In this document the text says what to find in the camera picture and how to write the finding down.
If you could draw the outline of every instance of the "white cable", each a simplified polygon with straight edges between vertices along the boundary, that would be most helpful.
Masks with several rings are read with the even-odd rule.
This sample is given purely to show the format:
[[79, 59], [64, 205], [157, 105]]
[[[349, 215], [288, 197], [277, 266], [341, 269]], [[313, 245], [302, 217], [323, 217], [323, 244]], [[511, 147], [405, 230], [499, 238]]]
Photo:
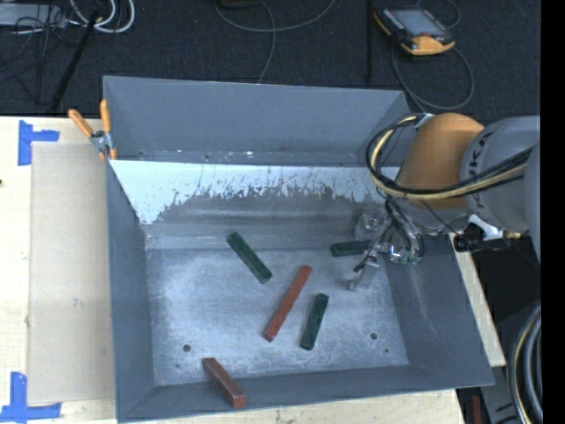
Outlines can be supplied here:
[[[116, 2], [114, 0], [109, 0], [109, 2], [112, 6], [112, 11], [110, 15], [105, 20], [94, 24], [94, 28], [108, 24], [116, 15]], [[67, 22], [74, 25], [81, 25], [83, 27], [88, 25], [88, 19], [85, 17], [85, 15], [82, 12], [79, 11], [79, 7], [75, 3], [75, 1], [69, 0], [69, 3], [71, 4], [72, 10], [77, 14], [77, 16], [79, 16], [79, 19], [82, 20], [84, 24], [81, 24], [80, 22], [77, 22], [75, 20], [67, 20]]]
[[539, 338], [539, 332], [541, 331], [541, 314], [538, 315], [530, 333], [528, 334], [524, 347], [524, 379], [525, 379], [525, 390], [528, 394], [528, 399], [533, 407], [533, 411], [536, 413], [536, 418], [540, 422], [544, 420], [544, 413], [541, 403], [539, 402], [538, 394], [533, 384], [533, 374], [532, 370], [532, 359], [533, 359], [533, 345]]
[[[79, 11], [79, 8], [77, 7], [77, 5], [75, 4], [74, 0], [69, 0], [69, 2], [71, 3], [72, 9], [77, 13], [77, 16], [85, 23], [88, 23], [88, 19], [84, 16], [84, 14], [82, 14]], [[135, 4], [133, 3], [133, 0], [127, 0], [129, 6], [130, 6], [130, 18], [127, 21], [127, 23], [124, 26], [121, 26], [119, 28], [106, 28], [104, 27], [105, 25], [107, 25], [116, 15], [116, 2], [114, 0], [110, 0], [110, 3], [112, 5], [112, 12], [109, 15], [109, 17], [107, 17], [105, 20], [98, 22], [96, 24], [94, 24], [94, 29], [96, 31], [99, 31], [101, 33], [107, 33], [107, 34], [118, 34], [118, 33], [123, 33], [126, 30], [129, 30], [130, 27], [133, 25], [133, 21], [135, 20]]]

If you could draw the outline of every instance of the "orange device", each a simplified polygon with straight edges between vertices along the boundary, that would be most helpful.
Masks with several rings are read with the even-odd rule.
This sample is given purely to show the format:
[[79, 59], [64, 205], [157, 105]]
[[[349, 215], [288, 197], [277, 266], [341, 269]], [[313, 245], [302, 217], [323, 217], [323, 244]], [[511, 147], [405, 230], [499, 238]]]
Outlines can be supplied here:
[[449, 30], [420, 6], [378, 8], [373, 15], [380, 28], [410, 55], [436, 55], [456, 44]]

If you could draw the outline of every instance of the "brown block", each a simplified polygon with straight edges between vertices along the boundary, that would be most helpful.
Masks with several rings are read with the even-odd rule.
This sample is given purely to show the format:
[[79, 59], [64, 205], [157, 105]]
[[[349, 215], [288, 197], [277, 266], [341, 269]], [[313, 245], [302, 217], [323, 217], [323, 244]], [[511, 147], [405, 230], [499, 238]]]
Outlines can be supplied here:
[[231, 406], [236, 409], [245, 407], [245, 393], [237, 386], [230, 375], [215, 358], [202, 360], [204, 370], [212, 379], [214, 385], [222, 392]]
[[282, 299], [279, 307], [277, 308], [275, 315], [271, 319], [271, 322], [268, 324], [267, 329], [263, 332], [263, 337], [271, 342], [275, 339], [276, 334], [281, 329], [286, 316], [289, 315], [294, 302], [298, 298], [298, 294], [302, 291], [302, 288], [308, 281], [310, 277], [310, 273], [312, 273], [312, 268], [307, 265], [303, 265], [300, 270], [298, 271], [297, 275], [295, 276], [290, 288], [287, 290], [286, 295]]

